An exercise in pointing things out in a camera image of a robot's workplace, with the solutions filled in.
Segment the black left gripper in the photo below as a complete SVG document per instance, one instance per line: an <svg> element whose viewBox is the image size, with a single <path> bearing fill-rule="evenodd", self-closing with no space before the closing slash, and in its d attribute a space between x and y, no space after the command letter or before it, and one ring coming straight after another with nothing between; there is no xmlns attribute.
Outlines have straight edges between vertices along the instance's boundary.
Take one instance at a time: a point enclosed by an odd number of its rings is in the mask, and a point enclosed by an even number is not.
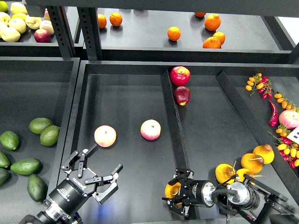
<svg viewBox="0 0 299 224"><path fill-rule="evenodd" d="M87 168L87 159L97 149L98 145L94 144L90 149L75 150L61 164L61 169L69 175L49 194L51 206L58 212L72 216L90 197L102 205L118 190L117 179L123 164L107 176L97 176Z"/></svg>

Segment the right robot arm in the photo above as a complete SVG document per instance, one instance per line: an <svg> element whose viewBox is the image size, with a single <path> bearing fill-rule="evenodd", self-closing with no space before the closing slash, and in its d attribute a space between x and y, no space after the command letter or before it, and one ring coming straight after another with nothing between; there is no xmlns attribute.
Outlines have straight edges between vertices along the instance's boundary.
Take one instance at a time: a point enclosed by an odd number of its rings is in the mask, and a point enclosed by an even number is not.
<svg viewBox="0 0 299 224"><path fill-rule="evenodd" d="M194 180L194 172L180 168L165 188L162 200L170 210L189 217L191 207L217 206L219 213L230 217L239 215L250 224L297 224L299 218L288 199L258 180L244 175L233 175L230 180L217 184L209 180Z"/></svg>

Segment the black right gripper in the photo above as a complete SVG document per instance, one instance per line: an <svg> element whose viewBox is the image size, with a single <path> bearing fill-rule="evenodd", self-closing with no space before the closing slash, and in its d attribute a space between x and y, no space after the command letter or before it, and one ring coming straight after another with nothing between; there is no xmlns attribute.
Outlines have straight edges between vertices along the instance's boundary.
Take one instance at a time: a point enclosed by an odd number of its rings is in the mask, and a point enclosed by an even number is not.
<svg viewBox="0 0 299 224"><path fill-rule="evenodd" d="M176 173L168 184L173 186L177 182L181 184L180 196L173 198L162 197L171 211L188 217L190 205L211 208L214 206L211 194L215 191L215 185L208 180L193 180L194 172L187 168L176 168Z"/></svg>

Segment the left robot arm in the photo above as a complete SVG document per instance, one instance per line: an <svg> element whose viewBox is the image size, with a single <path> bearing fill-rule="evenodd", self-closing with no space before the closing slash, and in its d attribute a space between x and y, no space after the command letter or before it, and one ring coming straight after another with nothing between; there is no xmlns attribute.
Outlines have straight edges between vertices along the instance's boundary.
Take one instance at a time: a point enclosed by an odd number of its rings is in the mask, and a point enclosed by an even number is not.
<svg viewBox="0 0 299 224"><path fill-rule="evenodd" d="M81 224L78 210L90 197L102 205L117 190L117 179L123 169L119 164L107 176L99 176L87 167L87 159L99 148L94 144L90 149L75 150L61 164L66 178L58 184L44 201L46 209L37 216L26 215L21 224Z"/></svg>

